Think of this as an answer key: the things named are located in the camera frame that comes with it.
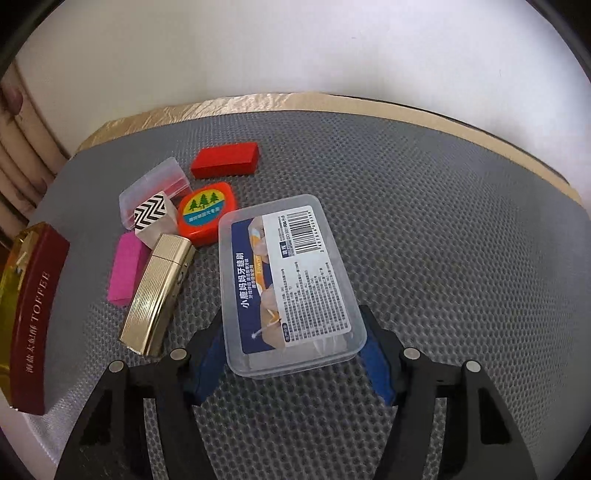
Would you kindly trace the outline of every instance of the gold ribbed case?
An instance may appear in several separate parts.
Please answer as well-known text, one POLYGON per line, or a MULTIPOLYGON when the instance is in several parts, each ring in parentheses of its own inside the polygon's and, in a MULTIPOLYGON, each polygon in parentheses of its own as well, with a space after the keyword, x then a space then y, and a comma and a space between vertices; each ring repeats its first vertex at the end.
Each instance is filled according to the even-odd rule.
POLYGON ((195 248, 178 235, 163 234, 139 282, 119 340, 140 355, 157 356, 195 248))

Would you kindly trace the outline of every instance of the gray mesh mat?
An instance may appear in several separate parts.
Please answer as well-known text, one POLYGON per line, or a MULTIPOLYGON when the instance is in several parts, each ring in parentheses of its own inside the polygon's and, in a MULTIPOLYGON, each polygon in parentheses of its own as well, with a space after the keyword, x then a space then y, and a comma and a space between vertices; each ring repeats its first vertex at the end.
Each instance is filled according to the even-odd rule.
MULTIPOLYGON (((402 122, 317 112, 216 116, 120 138, 75 156, 34 216, 72 247, 47 342, 46 400, 31 417, 57 461, 107 364, 139 358, 116 341, 124 311, 105 301, 124 232, 118 195, 174 155, 256 141, 256 175, 229 177, 242 206, 300 193, 326 212, 360 303, 433 360, 483 363, 531 452, 553 478, 591 421, 591 223, 554 187, 451 135, 402 122)), ((193 181, 193 187, 204 183, 193 181)), ((202 248, 165 340, 170 351, 220 302, 217 246, 202 248)), ((425 478, 440 456, 438 401, 425 478)), ((146 422, 155 478, 165 478, 153 405, 146 422)), ((371 478, 394 411, 360 360, 250 380, 226 369, 195 409, 219 478, 371 478)))

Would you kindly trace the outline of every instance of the red block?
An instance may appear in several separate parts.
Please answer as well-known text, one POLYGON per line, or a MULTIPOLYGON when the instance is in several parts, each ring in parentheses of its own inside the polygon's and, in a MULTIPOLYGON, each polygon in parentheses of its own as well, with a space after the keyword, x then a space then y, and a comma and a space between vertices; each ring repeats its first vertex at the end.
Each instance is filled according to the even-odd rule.
POLYGON ((256 170, 257 162, 256 142, 221 145, 202 149, 193 160, 191 172, 196 179, 251 175, 256 170))

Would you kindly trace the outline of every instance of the metal screw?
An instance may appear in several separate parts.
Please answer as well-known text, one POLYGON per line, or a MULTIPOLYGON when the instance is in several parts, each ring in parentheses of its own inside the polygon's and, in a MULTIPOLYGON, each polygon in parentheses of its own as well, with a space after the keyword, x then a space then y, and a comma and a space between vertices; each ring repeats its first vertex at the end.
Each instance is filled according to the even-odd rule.
POLYGON ((117 372, 121 372, 124 366, 125 365, 121 360, 115 360, 109 364, 109 370, 115 374, 117 372))
POLYGON ((417 360, 421 356, 421 352, 413 347, 405 348, 403 354, 409 360, 417 360))
POLYGON ((476 362, 475 360, 468 360, 466 362, 466 368, 470 372, 477 374, 480 371, 480 364, 478 362, 476 362))
POLYGON ((182 360, 187 356, 187 351, 184 348, 175 348, 172 352, 170 352, 170 358, 173 360, 182 360))

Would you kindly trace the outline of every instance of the clear plastic case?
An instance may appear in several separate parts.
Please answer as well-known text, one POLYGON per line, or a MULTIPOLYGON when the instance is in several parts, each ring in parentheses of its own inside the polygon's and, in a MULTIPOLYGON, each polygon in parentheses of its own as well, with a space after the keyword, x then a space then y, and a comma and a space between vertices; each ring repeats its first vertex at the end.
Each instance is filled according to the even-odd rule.
POLYGON ((189 179, 174 157, 156 165, 119 195, 121 223, 127 230, 134 228, 135 208, 158 192, 164 192, 169 199, 191 192, 189 179))
POLYGON ((308 370, 351 359, 365 344, 359 306, 316 197, 227 213, 219 258, 234 373, 265 378, 308 370))

